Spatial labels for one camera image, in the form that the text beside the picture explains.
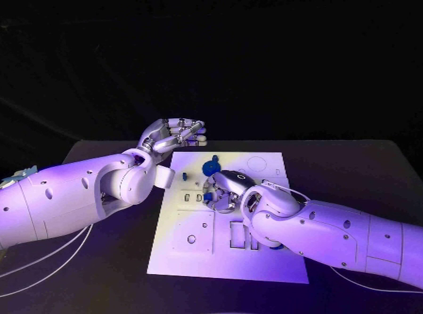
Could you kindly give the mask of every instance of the black curtain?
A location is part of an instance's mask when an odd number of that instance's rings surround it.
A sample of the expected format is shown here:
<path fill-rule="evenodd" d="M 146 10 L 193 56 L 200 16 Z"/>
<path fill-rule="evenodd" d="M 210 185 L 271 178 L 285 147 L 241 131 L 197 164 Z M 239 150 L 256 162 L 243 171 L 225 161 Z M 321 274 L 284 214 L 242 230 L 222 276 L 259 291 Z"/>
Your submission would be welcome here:
<path fill-rule="evenodd" d="M 0 3 L 0 178 L 161 117 L 210 140 L 390 139 L 423 177 L 423 7 Z"/>

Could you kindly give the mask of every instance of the robotic hand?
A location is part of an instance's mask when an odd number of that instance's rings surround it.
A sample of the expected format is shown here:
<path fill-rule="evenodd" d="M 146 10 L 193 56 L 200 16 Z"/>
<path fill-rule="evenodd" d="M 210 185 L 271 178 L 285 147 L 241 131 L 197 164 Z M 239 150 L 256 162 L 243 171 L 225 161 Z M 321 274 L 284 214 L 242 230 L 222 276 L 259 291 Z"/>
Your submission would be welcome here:
<path fill-rule="evenodd" d="M 170 188 L 174 171 L 157 164 L 176 147 L 206 145 L 203 125 L 158 119 L 137 148 L 10 177 L 0 185 L 0 250 L 85 228 L 140 204 L 154 185 Z"/>
<path fill-rule="evenodd" d="M 285 245 L 325 265 L 387 276 L 423 289 L 423 227 L 311 200 L 266 180 L 256 184 L 238 171 L 213 174 L 203 193 L 212 194 L 203 203 L 216 212 L 241 210 L 243 225 L 268 247 Z"/>

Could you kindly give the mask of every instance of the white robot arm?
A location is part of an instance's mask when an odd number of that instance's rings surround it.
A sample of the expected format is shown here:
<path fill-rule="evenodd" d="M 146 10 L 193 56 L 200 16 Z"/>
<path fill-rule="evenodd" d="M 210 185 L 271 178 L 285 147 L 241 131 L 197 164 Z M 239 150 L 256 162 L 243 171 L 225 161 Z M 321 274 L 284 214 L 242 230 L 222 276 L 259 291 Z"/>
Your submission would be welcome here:
<path fill-rule="evenodd" d="M 203 125 L 158 119 L 137 148 L 43 169 L 0 186 L 0 250 L 82 229 L 140 204 L 154 185 L 169 188 L 174 171 L 157 164 L 176 147 L 206 145 Z"/>
<path fill-rule="evenodd" d="M 302 194 L 300 202 L 288 191 L 223 170 L 203 185 L 203 193 L 212 194 L 205 204 L 219 213 L 239 209 L 243 225 L 268 247 L 285 245 L 325 265 L 387 276 L 423 289 L 423 227 Z"/>

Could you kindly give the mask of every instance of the white board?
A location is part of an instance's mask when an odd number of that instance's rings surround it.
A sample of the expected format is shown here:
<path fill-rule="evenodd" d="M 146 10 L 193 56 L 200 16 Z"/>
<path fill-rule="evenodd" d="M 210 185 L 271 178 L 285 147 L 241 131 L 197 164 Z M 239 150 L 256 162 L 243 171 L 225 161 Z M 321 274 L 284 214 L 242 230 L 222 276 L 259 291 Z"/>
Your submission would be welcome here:
<path fill-rule="evenodd" d="M 223 215 L 202 204 L 202 165 L 215 154 L 222 169 L 246 173 L 256 183 L 268 179 L 289 186 L 279 152 L 174 152 L 147 273 L 308 283 L 304 258 L 258 243 L 239 210 Z"/>

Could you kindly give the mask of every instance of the table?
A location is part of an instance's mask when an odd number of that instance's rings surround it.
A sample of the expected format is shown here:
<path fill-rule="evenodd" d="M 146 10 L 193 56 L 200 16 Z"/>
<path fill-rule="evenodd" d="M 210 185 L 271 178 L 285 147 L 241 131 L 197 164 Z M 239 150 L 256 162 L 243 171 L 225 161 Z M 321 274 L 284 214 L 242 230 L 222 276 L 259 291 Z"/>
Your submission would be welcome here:
<path fill-rule="evenodd" d="M 79 141 L 65 163 L 121 153 L 135 144 Z M 423 226 L 423 182 L 392 141 L 210 141 L 207 147 L 180 150 L 199 149 L 282 152 L 291 188 L 315 200 Z M 147 275 L 161 201 L 163 190 L 154 188 L 143 204 L 98 222 L 66 267 L 38 286 L 0 298 L 0 313 L 423 313 L 422 294 L 367 290 L 308 259 L 308 285 Z M 48 254 L 71 238 L 66 235 L 12 247 L 0 273 Z M 43 278 L 78 245 L 79 241 L 0 279 L 0 294 Z M 412 289 L 376 275 L 341 273 L 376 288 Z"/>

